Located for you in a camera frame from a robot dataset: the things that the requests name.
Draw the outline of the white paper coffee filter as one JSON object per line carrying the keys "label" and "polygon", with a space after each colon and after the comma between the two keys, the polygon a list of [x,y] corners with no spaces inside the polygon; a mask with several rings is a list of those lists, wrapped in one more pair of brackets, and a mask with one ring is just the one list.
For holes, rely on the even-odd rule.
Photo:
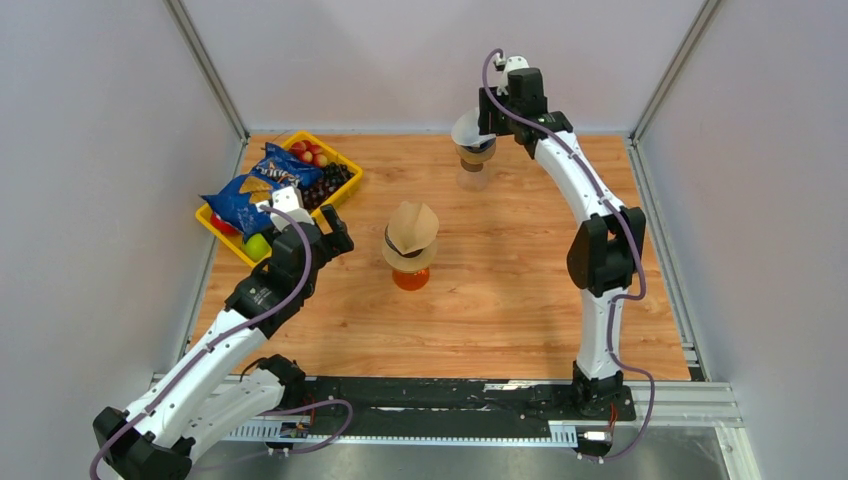
{"label": "white paper coffee filter", "polygon": [[455,145],[475,145],[490,138],[497,138],[495,134],[480,133],[479,116],[479,108],[474,107],[454,123],[451,130],[451,139]]}

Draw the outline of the brown paper coffee filter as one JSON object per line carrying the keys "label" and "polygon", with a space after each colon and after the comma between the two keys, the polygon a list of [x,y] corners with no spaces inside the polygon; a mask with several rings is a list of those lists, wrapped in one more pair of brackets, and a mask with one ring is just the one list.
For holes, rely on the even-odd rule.
{"label": "brown paper coffee filter", "polygon": [[436,240],[440,222],[425,203],[403,201],[387,224],[393,243],[402,253],[425,248]]}

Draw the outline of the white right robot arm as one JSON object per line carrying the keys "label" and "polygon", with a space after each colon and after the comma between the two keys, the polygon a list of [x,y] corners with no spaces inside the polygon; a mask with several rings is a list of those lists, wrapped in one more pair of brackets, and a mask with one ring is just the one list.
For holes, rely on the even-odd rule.
{"label": "white right robot arm", "polygon": [[617,355],[621,303],[637,281],[646,217],[626,206],[590,164],[573,126],[548,108],[543,76],[520,57],[498,60],[497,86],[480,89],[478,129],[483,136],[511,135],[553,179],[578,223],[566,264],[582,302],[581,345],[573,364],[571,403],[596,417],[624,395],[624,367]]}

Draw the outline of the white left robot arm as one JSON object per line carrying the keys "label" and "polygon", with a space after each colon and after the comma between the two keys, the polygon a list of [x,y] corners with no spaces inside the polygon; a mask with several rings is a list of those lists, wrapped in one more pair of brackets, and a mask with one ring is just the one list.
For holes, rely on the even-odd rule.
{"label": "white left robot arm", "polygon": [[334,405],[332,399],[306,403],[304,372],[281,355],[259,361],[237,384],[219,388],[299,312],[314,294],[318,271],[354,248],[331,205],[320,208],[329,232],[311,219],[296,220],[277,204],[267,211],[283,223],[270,258],[237,285],[202,340],[137,400],[96,416],[99,450],[90,478],[106,463],[123,479],[184,479],[212,446],[253,417],[310,417]]}

